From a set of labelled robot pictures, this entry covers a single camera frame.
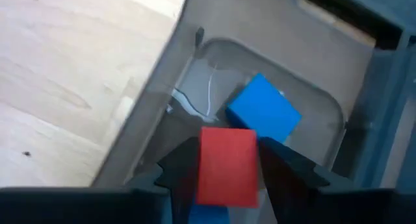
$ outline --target blue block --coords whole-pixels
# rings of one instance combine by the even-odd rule
[[[189,224],[229,224],[228,208],[209,205],[193,205]]]
[[[226,109],[232,127],[255,130],[257,137],[286,140],[302,117],[262,74],[257,74]]]

